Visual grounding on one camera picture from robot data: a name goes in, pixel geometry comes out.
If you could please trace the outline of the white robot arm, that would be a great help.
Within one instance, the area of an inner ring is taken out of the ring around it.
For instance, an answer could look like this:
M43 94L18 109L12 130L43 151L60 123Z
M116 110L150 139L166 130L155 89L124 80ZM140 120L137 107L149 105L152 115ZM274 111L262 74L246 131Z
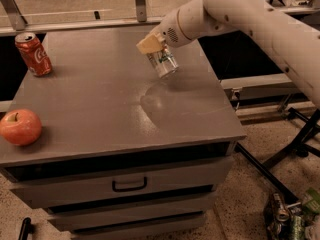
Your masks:
M174 61L170 47L241 31L320 108L320 32L265 0L192 0L168 13L138 44L153 63Z

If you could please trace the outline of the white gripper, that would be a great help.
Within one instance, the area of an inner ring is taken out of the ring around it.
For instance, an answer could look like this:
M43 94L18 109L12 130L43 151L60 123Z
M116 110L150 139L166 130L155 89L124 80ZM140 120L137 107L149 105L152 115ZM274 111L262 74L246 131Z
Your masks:
M187 38L179 23L179 9L168 13L150 34L142 39L136 47L142 54L161 51L164 42L170 47L181 47L187 44Z

